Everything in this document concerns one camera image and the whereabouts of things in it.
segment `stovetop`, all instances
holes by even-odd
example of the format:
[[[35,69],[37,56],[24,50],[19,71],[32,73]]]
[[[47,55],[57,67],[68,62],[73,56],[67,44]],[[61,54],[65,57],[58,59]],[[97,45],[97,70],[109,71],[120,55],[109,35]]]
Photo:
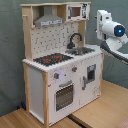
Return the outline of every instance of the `stovetop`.
[[[48,67],[48,66],[54,65],[56,63],[61,63],[63,61],[67,61],[69,59],[73,59],[73,57],[70,57],[70,56],[67,56],[67,55],[64,55],[61,53],[54,53],[51,55],[36,58],[36,59],[34,59],[34,62],[40,63],[40,64]]]

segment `sink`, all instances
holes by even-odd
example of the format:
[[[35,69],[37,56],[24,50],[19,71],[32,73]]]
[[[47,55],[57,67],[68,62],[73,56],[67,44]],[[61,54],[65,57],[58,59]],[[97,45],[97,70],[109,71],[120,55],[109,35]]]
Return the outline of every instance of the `sink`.
[[[88,54],[88,53],[91,53],[94,51],[95,51],[94,49],[90,49],[90,48],[86,48],[86,47],[77,47],[77,48],[73,48],[73,49],[68,49],[68,50],[66,50],[65,53],[72,54],[75,56],[80,56],[80,55],[85,55],[85,54]]]

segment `faucet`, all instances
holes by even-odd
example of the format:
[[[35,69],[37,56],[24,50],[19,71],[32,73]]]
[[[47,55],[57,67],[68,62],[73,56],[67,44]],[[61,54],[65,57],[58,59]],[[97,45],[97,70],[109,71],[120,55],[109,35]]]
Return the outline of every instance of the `faucet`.
[[[75,35],[80,36],[80,41],[82,41],[82,35],[81,35],[80,33],[74,33],[74,34],[71,36],[71,38],[70,38],[70,43],[69,43],[68,46],[67,46],[68,49],[72,49],[73,47],[75,47],[75,44],[73,44],[73,42],[72,42],[72,39],[73,39],[73,37],[74,37]]]

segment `oven window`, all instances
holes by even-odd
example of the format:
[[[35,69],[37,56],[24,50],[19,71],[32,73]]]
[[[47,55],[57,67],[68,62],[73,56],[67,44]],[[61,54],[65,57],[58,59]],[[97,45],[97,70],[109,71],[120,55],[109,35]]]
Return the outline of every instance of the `oven window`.
[[[81,7],[72,7],[72,17],[80,16]]]
[[[73,85],[56,92],[56,111],[73,103]]]

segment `microwave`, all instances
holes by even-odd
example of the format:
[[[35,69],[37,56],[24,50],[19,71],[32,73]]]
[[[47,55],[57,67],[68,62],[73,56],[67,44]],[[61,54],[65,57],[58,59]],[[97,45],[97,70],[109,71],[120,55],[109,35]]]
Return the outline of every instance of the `microwave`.
[[[67,5],[67,21],[88,18],[88,4]]]

